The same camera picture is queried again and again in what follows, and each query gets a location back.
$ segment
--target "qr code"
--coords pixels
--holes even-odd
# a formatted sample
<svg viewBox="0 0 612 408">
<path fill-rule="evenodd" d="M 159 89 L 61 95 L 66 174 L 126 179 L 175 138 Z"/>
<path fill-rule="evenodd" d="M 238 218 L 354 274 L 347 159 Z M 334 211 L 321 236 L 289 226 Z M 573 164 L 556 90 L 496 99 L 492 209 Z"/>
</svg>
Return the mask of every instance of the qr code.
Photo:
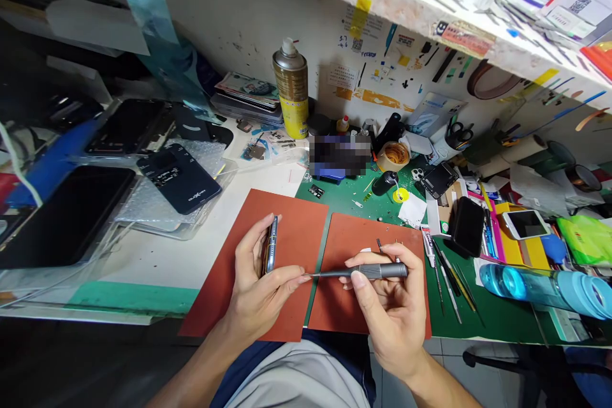
<svg viewBox="0 0 612 408">
<path fill-rule="evenodd" d="M 584 10 L 585 6 L 587 6 L 589 3 L 591 3 L 591 0 L 576 0 L 574 4 L 569 7 L 569 10 L 572 13 L 578 14 L 579 12 Z"/>
<path fill-rule="evenodd" d="M 361 51 L 361 46 L 363 45 L 363 40 L 357 40 L 353 38 L 353 51 Z"/>
</svg>

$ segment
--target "white smartphone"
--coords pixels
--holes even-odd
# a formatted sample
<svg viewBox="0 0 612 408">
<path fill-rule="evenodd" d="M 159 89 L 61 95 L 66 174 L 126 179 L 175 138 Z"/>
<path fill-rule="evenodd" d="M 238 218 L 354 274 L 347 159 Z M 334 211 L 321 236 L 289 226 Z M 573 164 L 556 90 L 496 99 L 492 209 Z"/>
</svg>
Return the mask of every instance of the white smartphone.
<svg viewBox="0 0 612 408">
<path fill-rule="evenodd" d="M 545 225 L 542 216 L 537 210 L 517 210 L 516 212 L 503 212 L 502 216 L 506 226 L 515 240 L 546 236 L 550 230 Z"/>
</svg>

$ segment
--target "blue water bottle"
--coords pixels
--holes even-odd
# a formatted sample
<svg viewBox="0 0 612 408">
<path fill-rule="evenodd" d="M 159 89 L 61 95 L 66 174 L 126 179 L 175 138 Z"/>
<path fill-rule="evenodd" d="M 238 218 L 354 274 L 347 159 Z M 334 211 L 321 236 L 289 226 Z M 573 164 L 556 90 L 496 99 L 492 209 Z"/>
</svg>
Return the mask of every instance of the blue water bottle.
<svg viewBox="0 0 612 408">
<path fill-rule="evenodd" d="M 612 319 L 612 288 L 581 272 L 546 271 L 489 264 L 481 266 L 484 287 L 503 298 L 540 303 L 596 319 Z"/>
</svg>

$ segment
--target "scissors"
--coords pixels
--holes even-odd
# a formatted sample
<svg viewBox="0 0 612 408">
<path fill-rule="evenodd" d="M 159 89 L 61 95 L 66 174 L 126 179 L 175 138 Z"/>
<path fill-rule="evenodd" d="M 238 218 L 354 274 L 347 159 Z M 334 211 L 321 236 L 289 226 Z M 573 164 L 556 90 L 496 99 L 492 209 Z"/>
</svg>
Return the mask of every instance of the scissors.
<svg viewBox="0 0 612 408">
<path fill-rule="evenodd" d="M 446 143 L 448 146 L 452 149 L 457 149 L 459 145 L 474 137 L 474 132 L 470 129 L 472 126 L 473 124 L 464 129 L 462 123 L 458 121 L 452 123 L 446 130 Z"/>
</svg>

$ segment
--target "precision screwdriver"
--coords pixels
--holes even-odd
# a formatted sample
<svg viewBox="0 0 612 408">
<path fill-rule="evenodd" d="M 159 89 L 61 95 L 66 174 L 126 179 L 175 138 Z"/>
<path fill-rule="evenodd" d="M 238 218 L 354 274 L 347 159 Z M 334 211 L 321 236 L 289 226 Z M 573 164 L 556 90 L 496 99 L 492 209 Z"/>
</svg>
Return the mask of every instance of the precision screwdriver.
<svg viewBox="0 0 612 408">
<path fill-rule="evenodd" d="M 408 268 L 403 263 L 376 263 L 359 265 L 337 271 L 327 271 L 315 274 L 303 274 L 311 277 L 350 277 L 353 271 L 359 271 L 368 279 L 386 279 L 388 277 L 408 277 Z"/>
</svg>

